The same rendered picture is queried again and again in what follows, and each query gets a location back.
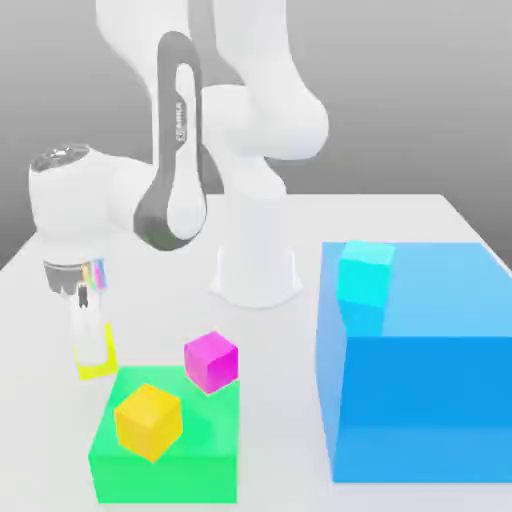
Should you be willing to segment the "small yellow cube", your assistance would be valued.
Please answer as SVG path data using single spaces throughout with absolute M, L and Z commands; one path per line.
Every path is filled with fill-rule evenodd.
M 84 366 L 79 363 L 77 352 L 74 352 L 76 367 L 80 380 L 90 380 L 115 374 L 118 371 L 118 363 L 112 328 L 109 322 L 104 324 L 104 339 L 107 359 L 98 365 Z

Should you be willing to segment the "large blue box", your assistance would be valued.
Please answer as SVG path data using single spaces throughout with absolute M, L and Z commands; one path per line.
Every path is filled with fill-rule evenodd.
M 478 243 L 399 243 L 382 306 L 322 246 L 316 381 L 337 483 L 512 483 L 512 276 Z

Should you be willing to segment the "small magenta cube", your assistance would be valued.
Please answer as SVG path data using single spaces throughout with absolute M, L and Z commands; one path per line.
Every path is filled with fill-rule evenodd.
M 239 377 L 238 347 L 216 331 L 184 345 L 187 377 L 210 395 Z

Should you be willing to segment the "small orange cube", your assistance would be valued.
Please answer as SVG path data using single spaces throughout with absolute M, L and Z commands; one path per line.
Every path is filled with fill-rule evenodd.
M 154 463 L 183 433 L 181 399 L 144 383 L 114 409 L 114 422 L 119 445 Z

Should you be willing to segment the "small cyan cube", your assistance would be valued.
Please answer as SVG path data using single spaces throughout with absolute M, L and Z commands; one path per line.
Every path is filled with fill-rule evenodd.
M 384 308 L 395 252 L 396 247 L 389 243 L 347 241 L 338 261 L 337 299 Z

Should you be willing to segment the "large green box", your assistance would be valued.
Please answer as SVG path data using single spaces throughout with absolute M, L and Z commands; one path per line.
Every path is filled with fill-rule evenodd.
M 142 384 L 181 399 L 183 434 L 156 462 L 119 445 L 114 408 Z M 101 504 L 232 504 L 237 501 L 240 382 L 211 395 L 182 366 L 119 369 L 89 450 Z

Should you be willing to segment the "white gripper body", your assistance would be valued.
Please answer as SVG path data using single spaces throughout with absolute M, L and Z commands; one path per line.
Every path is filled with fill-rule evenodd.
M 89 288 L 78 288 L 70 302 L 70 314 L 79 365 L 103 364 L 107 349 L 99 294 Z

